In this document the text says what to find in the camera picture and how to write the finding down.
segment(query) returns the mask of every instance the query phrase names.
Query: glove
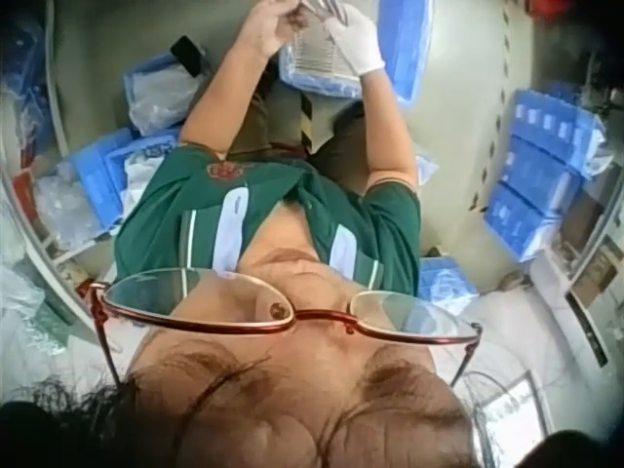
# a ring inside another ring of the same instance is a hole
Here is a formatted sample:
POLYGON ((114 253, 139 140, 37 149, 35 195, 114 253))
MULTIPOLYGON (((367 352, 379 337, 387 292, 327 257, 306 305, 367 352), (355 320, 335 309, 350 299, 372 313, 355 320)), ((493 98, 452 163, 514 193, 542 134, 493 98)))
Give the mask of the glove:
POLYGON ((385 61, 381 57, 377 40, 377 26, 353 5, 344 4, 344 10, 347 26, 334 17, 326 19, 324 26, 353 72, 363 76, 384 68, 385 61))

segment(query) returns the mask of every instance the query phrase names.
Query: green shirt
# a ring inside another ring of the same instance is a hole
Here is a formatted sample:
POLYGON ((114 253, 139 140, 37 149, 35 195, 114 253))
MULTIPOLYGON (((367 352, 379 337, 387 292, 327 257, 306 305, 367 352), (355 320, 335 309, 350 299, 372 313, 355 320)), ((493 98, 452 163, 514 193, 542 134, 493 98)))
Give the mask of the green shirt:
POLYGON ((180 266, 235 271, 280 201, 305 210, 319 259, 342 276, 416 295, 420 204, 406 186, 386 181, 359 197, 303 161, 220 162, 191 145, 165 158, 122 226, 118 279, 180 266))

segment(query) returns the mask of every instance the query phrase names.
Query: black object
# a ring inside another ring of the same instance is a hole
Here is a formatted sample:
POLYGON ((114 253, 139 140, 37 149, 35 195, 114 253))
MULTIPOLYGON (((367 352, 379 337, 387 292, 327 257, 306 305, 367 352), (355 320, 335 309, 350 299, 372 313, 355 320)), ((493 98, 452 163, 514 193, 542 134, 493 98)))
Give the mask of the black object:
POLYGON ((182 36, 175 41, 170 51, 193 78, 211 72, 210 64, 202 54, 202 51, 188 36, 182 36))
POLYGON ((360 100, 341 110, 333 119, 333 134, 340 135, 357 119, 364 118, 364 103, 360 100))

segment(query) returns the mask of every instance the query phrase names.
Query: white plastic bag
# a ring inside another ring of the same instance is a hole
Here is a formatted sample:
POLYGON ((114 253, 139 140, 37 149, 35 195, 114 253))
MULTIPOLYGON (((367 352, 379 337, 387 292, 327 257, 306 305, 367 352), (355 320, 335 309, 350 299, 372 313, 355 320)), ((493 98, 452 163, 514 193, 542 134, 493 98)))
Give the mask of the white plastic bag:
POLYGON ((183 120, 203 77, 193 78, 180 64, 163 70, 137 73, 130 119, 140 133, 150 136, 183 120))
POLYGON ((31 319, 43 304, 46 295, 20 273, 0 264, 0 311, 17 312, 31 319))
POLYGON ((143 196, 147 184, 154 177, 165 157, 147 158, 142 151, 131 155, 124 169, 128 176, 128 188, 122 193, 124 201, 124 219, 133 211, 143 196))
POLYGON ((433 174, 435 174, 440 166, 434 163, 428 156, 427 151, 418 145, 414 145, 416 159, 418 161, 418 185, 423 187, 427 183, 433 174))
POLYGON ((36 180, 37 212, 58 246, 71 251, 103 234, 85 189, 70 166, 61 163, 57 173, 36 180))
POLYGON ((4 187, 0 188, 0 226, 0 263, 11 266, 23 258, 25 248, 4 187))

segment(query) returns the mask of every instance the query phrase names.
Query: eyeglasses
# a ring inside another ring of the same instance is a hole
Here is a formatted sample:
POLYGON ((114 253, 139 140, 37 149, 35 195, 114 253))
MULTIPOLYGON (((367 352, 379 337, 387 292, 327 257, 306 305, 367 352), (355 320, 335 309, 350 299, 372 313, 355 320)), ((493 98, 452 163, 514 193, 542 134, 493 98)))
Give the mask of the eyeglasses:
POLYGON ((285 332, 297 321, 331 320, 347 334, 404 344, 465 344, 465 356, 450 386, 470 363, 483 328, 456 319, 416 297, 396 292, 356 294, 346 311, 295 310, 278 290, 256 278, 204 269, 154 270, 115 285, 93 283, 88 301, 97 337, 115 383, 121 384, 104 331, 109 317, 196 333, 267 335, 285 332))

